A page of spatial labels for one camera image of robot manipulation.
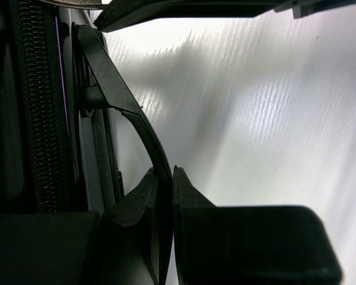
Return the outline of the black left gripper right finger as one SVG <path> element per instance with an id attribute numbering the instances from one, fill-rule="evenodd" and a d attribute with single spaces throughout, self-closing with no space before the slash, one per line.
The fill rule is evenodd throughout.
<path id="1" fill-rule="evenodd" d="M 325 227 L 307 207 L 218 207 L 175 167 L 173 212 L 180 284 L 342 281 Z"/>

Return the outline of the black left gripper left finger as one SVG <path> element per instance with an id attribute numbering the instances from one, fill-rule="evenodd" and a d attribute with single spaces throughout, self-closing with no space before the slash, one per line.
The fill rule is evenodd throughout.
<path id="1" fill-rule="evenodd" d="M 0 215 L 0 284 L 158 284 L 153 169 L 105 213 Z"/>

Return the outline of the black suitcase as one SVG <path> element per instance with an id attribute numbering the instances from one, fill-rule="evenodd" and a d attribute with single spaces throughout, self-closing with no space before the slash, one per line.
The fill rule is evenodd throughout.
<path id="1" fill-rule="evenodd" d="M 175 167 L 218 207 L 311 209 L 341 266 L 356 1 L 0 1 L 0 215 L 105 213 L 153 169 L 179 283 Z"/>

